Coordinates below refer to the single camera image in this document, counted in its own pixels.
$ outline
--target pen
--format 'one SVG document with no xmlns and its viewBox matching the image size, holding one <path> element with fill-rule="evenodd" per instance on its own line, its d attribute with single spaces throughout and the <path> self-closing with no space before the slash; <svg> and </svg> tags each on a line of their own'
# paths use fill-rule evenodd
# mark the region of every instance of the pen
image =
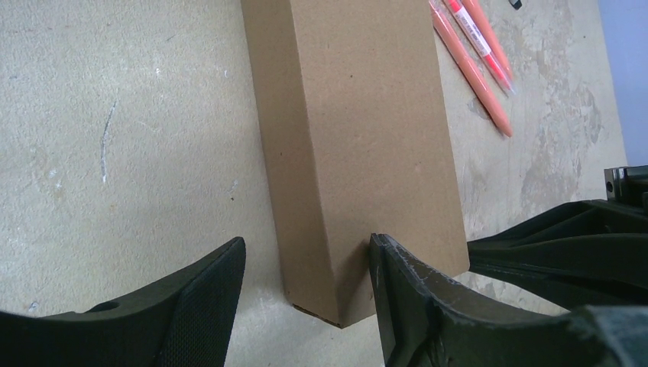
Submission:
<svg viewBox="0 0 648 367">
<path fill-rule="evenodd" d="M 493 31 L 491 23 L 488 22 L 484 10 L 481 9 L 479 0 L 464 0 L 464 7 L 472 17 L 472 20 L 477 24 L 477 28 L 479 28 L 479 31 L 488 42 L 488 45 L 493 49 L 497 61 L 500 62 L 500 65 L 504 68 L 504 71 L 506 71 L 509 79 L 513 80 L 513 71 L 510 68 L 510 63 L 508 62 L 506 53 L 504 52 L 504 49 L 502 49 L 502 45 Z"/>
<path fill-rule="evenodd" d="M 466 37 L 470 40 L 470 43 L 475 48 L 479 57 L 484 61 L 488 67 L 488 71 L 491 72 L 491 75 L 497 81 L 497 84 L 505 91 L 507 94 L 515 94 L 513 88 L 513 83 L 510 81 L 508 75 L 504 71 L 504 68 L 500 65 L 495 57 L 493 50 L 488 45 L 488 42 L 484 36 L 479 31 L 477 25 L 473 22 L 472 17 L 464 8 L 464 5 L 460 0 L 445 0 L 445 3 L 450 8 L 452 15 L 454 15 L 457 23 L 461 26 L 461 29 L 464 31 Z"/>
<path fill-rule="evenodd" d="M 493 94 L 493 91 L 486 83 L 484 76 L 481 75 L 472 57 L 470 57 L 461 40 L 459 40 L 459 36 L 456 34 L 454 28 L 452 28 L 448 18 L 435 7 L 434 1 L 429 0 L 429 6 L 432 9 L 434 29 L 439 33 L 441 41 L 448 48 L 450 55 L 452 55 L 459 69 L 464 73 L 465 78 L 468 80 L 472 90 L 475 91 L 481 104 L 484 105 L 488 114 L 491 115 L 493 123 L 506 136 L 513 136 L 513 129 L 510 127 L 506 112 L 502 109 L 499 101 L 495 98 L 495 94 Z"/>
</svg>

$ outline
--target beige tabletop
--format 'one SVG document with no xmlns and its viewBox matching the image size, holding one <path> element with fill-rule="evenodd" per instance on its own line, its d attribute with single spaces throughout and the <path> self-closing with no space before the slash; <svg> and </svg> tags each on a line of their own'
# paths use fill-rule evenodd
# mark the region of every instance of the beige tabletop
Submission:
<svg viewBox="0 0 648 367">
<path fill-rule="evenodd" d="M 602 170 L 626 163 L 597 2 L 482 3 L 517 77 L 512 139 L 438 42 L 470 239 L 603 197 Z M 337 330 L 282 295 L 237 0 L 8 0 L 0 54 L 0 308 L 88 310 L 242 235 L 227 365 L 381 365 L 375 317 Z"/>
</svg>

